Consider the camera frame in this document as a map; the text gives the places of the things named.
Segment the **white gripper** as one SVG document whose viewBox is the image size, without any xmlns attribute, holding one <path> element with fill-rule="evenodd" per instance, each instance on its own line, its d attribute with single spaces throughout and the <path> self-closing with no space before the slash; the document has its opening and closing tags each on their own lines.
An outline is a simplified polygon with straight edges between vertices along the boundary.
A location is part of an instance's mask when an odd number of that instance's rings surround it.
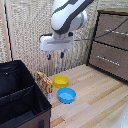
<svg viewBox="0 0 128 128">
<path fill-rule="evenodd" d="M 74 33 L 58 35 L 56 33 L 44 34 L 40 37 L 40 49 L 42 51 L 54 51 L 70 49 L 74 45 Z M 64 58 L 64 51 L 61 52 L 61 59 Z M 47 59 L 51 60 L 51 54 L 48 53 Z"/>
</svg>

